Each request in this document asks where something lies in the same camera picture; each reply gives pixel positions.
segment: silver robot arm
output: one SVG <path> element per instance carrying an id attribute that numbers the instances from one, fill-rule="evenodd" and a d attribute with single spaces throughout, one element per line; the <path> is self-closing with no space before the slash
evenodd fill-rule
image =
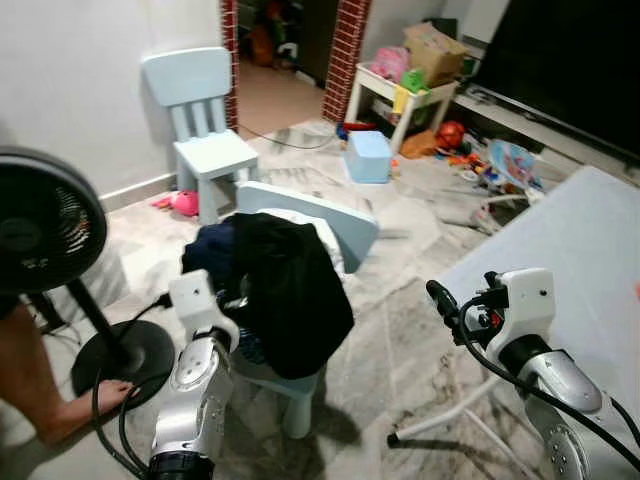
<path id="1" fill-rule="evenodd" d="M 233 388 L 229 354 L 240 334 L 218 309 L 204 270 L 177 278 L 169 293 L 188 343 L 158 414 L 148 478 L 209 480 L 220 457 L 224 412 Z"/>
<path id="2" fill-rule="evenodd" d="M 485 349 L 486 358 L 590 418 L 637 455 L 637 445 L 609 395 L 564 350 L 552 350 L 546 343 L 555 315 L 551 273 L 533 268 L 501 275 L 489 272 L 485 279 L 493 292 L 506 288 L 503 303 L 508 304 L 506 308 L 481 305 L 477 320 L 465 319 L 468 336 Z M 433 280 L 427 284 L 427 291 L 452 328 L 456 344 L 460 344 L 455 299 Z M 627 460 L 590 429 L 534 395 L 518 393 L 529 420 L 545 442 L 558 480 L 640 478 Z"/>

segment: fan grille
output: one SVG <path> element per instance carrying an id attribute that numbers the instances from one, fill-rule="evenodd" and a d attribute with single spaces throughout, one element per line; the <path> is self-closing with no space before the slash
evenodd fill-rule
<path id="1" fill-rule="evenodd" d="M 0 153 L 0 294 L 69 283 L 98 258 L 106 221 L 84 179 L 49 157 L 16 162 Z"/>

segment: electric fan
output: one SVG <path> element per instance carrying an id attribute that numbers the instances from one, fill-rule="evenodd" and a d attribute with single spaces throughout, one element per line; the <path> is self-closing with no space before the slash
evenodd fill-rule
<path id="1" fill-rule="evenodd" d="M 107 222 L 93 188 L 68 164 L 42 152 L 0 147 L 0 294 L 39 294 L 66 285 L 97 334 L 76 357 L 76 395 L 101 378 L 145 383 L 132 405 L 153 396 L 174 360 L 173 343 L 160 326 L 143 320 L 113 326 L 80 280 L 98 259 Z"/>

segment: fan base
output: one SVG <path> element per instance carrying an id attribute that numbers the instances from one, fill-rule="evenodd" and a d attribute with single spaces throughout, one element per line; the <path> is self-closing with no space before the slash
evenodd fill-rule
<path id="1" fill-rule="evenodd" d="M 111 331 L 117 337 L 128 322 L 113 325 Z M 133 408 L 154 396 L 171 374 L 175 350 L 169 334 L 159 325 L 138 320 L 121 341 L 129 353 L 126 363 L 117 362 L 109 354 L 101 336 L 94 335 L 80 350 L 71 368 L 71 382 L 76 396 L 91 390 L 98 369 L 102 367 L 102 380 L 117 379 L 140 384 L 159 375 L 158 380 L 147 382 L 128 405 Z"/>

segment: black television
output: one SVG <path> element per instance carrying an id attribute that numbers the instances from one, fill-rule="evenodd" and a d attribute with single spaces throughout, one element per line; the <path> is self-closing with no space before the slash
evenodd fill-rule
<path id="1" fill-rule="evenodd" d="M 640 162 L 640 2 L 511 0 L 477 87 Z"/>

